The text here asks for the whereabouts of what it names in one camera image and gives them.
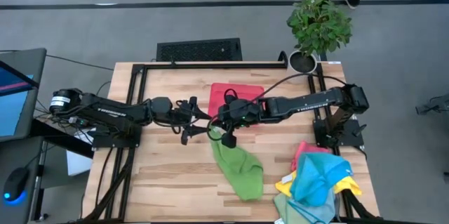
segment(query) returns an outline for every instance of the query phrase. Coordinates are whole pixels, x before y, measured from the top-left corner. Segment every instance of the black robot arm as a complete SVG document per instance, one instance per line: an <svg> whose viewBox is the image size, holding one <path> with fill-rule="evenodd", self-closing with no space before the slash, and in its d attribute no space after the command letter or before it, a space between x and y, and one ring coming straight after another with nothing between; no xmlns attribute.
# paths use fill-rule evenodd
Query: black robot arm
<svg viewBox="0 0 449 224"><path fill-rule="evenodd" d="M227 95L225 100L226 104L219 108L217 120L212 125L226 131L220 139L215 140L222 140L228 147L236 146L234 129L260 123L279 123L295 113L333 105L339 107L338 111L325 120L326 137L333 140L324 144L326 147L332 147L341 136L344 123L353 114L361 114L369 108L363 89L353 84L297 98L258 98L251 102Z"/></svg>
<svg viewBox="0 0 449 224"><path fill-rule="evenodd" d="M90 132L94 137L93 147L138 146L142 126L150 123L171 127L174 133L181 133L181 130L176 131L175 128L183 128L181 143L186 145L188 137L200 133L209 135L207 128L193 125L193 117L212 119L211 125L226 132L219 139L209 137L212 140L221 140L227 147L235 147L235 129L253 124L279 123L295 113L328 105L339 107L335 114L326 118L323 126L325 136L334 139L331 142L335 144L343 132L344 123L353 114L361 114L369 108L363 89L353 84L297 98L244 100L226 95L224 99L225 104L219 108L218 115L212 118L198 108L196 97L191 97L189 101L179 100L176 102L178 107L173 108L167 97L149 99L138 105L127 105L91 93L82 93L78 89L63 89L53 93L50 111L53 116L72 120L80 126L96 126L97 130Z"/></svg>
<svg viewBox="0 0 449 224"><path fill-rule="evenodd" d="M101 98L79 89L62 89L53 93L51 114L76 126L95 126L89 134L94 137L93 147L136 147L140 143L142 127L150 123L191 131L191 120L210 119L196 105L196 97L179 100L174 108L167 97L158 97L137 105L127 105ZM187 136L183 132L183 144Z"/></svg>

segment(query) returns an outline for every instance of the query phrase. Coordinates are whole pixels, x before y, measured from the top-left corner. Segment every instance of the concrete floor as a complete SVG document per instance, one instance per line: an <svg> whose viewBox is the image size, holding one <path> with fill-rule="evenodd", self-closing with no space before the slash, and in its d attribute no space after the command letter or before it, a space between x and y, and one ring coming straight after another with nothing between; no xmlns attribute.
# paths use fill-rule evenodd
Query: concrete floor
<svg viewBox="0 0 449 224"><path fill-rule="evenodd" d="M212 0L0 0L0 4L96 4ZM150 61L156 44L239 37L244 60L275 60L295 40L285 24L290 6L0 11L0 49L45 47L48 54L113 67ZM360 6L351 43L329 60L341 60L348 82L364 87L371 108L359 117L368 165L382 216L446 223L449 218L449 129L444 114L417 116L415 106L449 91L449 5ZM112 72L47 58L39 100L77 87L96 92ZM100 95L106 96L104 88ZM85 178L77 182L85 183ZM79 213L83 187L71 182L69 205L48 193L49 223ZM54 192L60 195L64 190ZM59 209L71 209L70 213Z"/></svg>

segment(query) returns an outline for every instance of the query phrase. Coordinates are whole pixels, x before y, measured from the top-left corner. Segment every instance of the yellow cloth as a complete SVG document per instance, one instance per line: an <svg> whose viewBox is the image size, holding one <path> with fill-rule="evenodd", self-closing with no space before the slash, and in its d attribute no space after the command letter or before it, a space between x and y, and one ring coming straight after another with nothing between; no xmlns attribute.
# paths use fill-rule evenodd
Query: yellow cloth
<svg viewBox="0 0 449 224"><path fill-rule="evenodd" d="M274 186L279 192L282 192L283 194L287 195L288 197L292 197L292 194L290 193L290 187L292 187L292 183L294 179L296 178L296 171L292 172L289 176L291 176L291 180L289 180L286 183L282 183L282 181L277 182ZM338 192L341 192L344 189L350 189L354 195L362 195L362 191L360 190L360 187L357 185L356 181L352 179L352 177L347 176L346 178L343 178L338 183L334 185L334 193L337 194Z"/></svg>
<svg viewBox="0 0 449 224"><path fill-rule="evenodd" d="M282 192L283 194L292 197L292 194L290 193L290 187L292 187L292 183L296 178L296 171L292 172L290 175L292 176L292 179L289 182L282 183L282 181L279 181L274 186L279 192Z"/></svg>
<svg viewBox="0 0 449 224"><path fill-rule="evenodd" d="M343 178L338 183L334 185L334 193L337 194L338 192L343 191L344 189L350 189L354 195L362 195L362 191L360 190L360 187L357 185L356 181L352 179L352 177L347 176L346 178Z"/></svg>

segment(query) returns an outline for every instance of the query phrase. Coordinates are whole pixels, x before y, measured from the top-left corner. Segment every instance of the potted plant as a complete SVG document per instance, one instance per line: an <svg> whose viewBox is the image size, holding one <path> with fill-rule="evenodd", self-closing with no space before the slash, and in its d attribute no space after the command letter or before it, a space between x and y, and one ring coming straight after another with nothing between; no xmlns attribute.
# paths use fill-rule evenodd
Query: potted plant
<svg viewBox="0 0 449 224"><path fill-rule="evenodd" d="M351 18L331 1L304 0L294 3L295 10L287 25L297 39L297 49L288 57L290 72L311 73L316 69L316 55L333 52L349 43Z"/></svg>

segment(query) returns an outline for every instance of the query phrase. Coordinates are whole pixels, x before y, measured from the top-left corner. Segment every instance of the green leaves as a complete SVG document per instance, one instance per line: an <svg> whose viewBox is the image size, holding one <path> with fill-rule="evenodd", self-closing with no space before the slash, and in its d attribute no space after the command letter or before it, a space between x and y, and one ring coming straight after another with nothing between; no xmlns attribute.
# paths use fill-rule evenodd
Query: green leaves
<svg viewBox="0 0 449 224"><path fill-rule="evenodd" d="M293 4L295 10L287 19L287 25L297 39L296 48L306 55L333 52L346 45L351 37L351 18L331 1L303 0Z"/></svg>

